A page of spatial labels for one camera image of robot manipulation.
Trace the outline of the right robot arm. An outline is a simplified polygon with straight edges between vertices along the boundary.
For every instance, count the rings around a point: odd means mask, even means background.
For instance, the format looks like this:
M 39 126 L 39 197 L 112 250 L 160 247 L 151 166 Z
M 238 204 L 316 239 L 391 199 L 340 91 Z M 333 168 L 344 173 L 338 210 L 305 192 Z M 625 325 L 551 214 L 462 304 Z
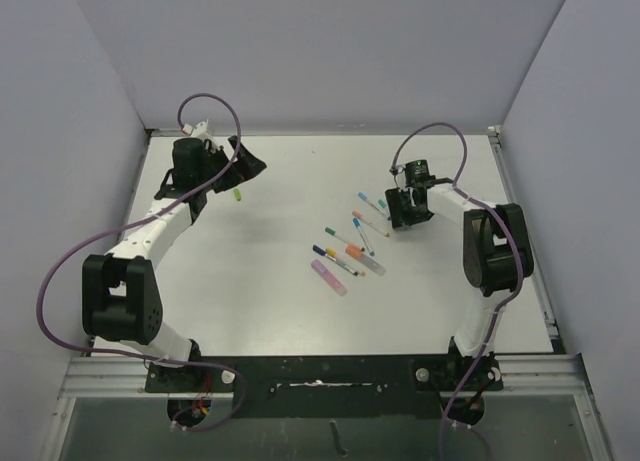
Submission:
M 534 269 L 528 229 L 522 208 L 472 197 L 449 178 L 430 173 L 425 160 L 390 169 L 404 183 L 385 191 L 391 226 L 401 230 L 425 223 L 438 215 L 462 233 L 462 268 L 475 289 L 464 320 L 453 336 L 460 356 L 445 365 L 448 383 L 469 389 L 481 377 L 478 356 L 493 351 L 502 309 L 522 289 Z

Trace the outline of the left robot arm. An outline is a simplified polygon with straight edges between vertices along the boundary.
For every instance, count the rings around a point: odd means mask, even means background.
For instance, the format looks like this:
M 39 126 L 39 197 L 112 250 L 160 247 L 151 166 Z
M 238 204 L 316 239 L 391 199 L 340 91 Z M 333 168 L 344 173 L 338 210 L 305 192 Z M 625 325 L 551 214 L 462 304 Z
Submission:
M 228 142 L 231 155 L 205 135 L 176 140 L 172 166 L 153 197 L 146 224 L 107 253 L 88 256 L 82 266 L 85 333 L 169 367 L 168 380 L 183 392 L 200 386 L 204 368 L 197 361 L 196 343 L 164 321 L 155 270 L 199 218 L 210 192 L 232 190 L 266 169 L 237 137 Z

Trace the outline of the peach marker pen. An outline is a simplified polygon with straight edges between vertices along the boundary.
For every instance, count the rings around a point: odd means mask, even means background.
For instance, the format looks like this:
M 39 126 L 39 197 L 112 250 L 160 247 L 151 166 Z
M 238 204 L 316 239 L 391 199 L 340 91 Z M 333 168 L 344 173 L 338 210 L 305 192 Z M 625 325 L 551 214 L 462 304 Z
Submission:
M 366 217 L 364 217 L 360 212 L 358 212 L 358 211 L 356 211 L 356 210 L 353 210 L 353 211 L 352 211 L 352 215 L 353 215 L 353 216 L 354 216 L 354 217 L 355 217 L 355 218 L 356 218 L 360 223 L 362 223 L 362 224 L 364 224 L 364 225 L 366 225 L 366 226 L 370 227 L 371 229 L 373 229 L 374 231 L 376 231 L 377 233 L 379 233 L 381 236 L 384 236 L 384 237 L 387 237 L 387 238 L 388 238 L 388 237 L 390 237 L 390 233 L 389 233 L 386 229 L 384 229 L 384 228 L 382 228 L 382 227 L 378 226 L 377 224 L 375 224 L 375 223 L 374 223 L 374 222 L 372 222 L 371 220 L 367 219 L 367 218 L 366 218 Z

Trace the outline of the light blue marker pen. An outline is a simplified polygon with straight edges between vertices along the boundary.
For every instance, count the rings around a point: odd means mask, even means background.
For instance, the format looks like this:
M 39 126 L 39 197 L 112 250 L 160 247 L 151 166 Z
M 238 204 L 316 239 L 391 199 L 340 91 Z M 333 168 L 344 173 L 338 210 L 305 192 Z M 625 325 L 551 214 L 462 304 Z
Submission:
M 367 206 L 376 211 L 383 219 L 389 220 L 389 216 L 386 211 L 377 203 L 374 203 L 365 193 L 359 192 L 358 198 L 361 199 Z

